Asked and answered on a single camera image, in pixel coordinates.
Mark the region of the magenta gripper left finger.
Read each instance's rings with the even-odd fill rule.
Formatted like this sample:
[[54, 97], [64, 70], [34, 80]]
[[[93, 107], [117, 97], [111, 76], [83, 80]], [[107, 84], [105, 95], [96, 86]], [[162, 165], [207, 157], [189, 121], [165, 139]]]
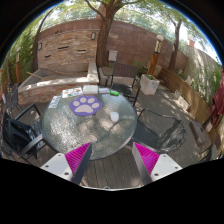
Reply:
[[41, 168], [79, 185], [87, 168], [91, 154], [92, 145], [87, 143], [66, 154], [57, 153], [42, 165]]

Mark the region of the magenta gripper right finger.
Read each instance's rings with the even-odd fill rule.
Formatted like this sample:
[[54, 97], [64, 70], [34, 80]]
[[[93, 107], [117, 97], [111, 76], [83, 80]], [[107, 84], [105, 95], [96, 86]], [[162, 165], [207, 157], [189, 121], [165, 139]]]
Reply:
[[157, 154], [152, 148], [136, 142], [133, 143], [132, 154], [144, 185], [182, 169], [168, 154]]

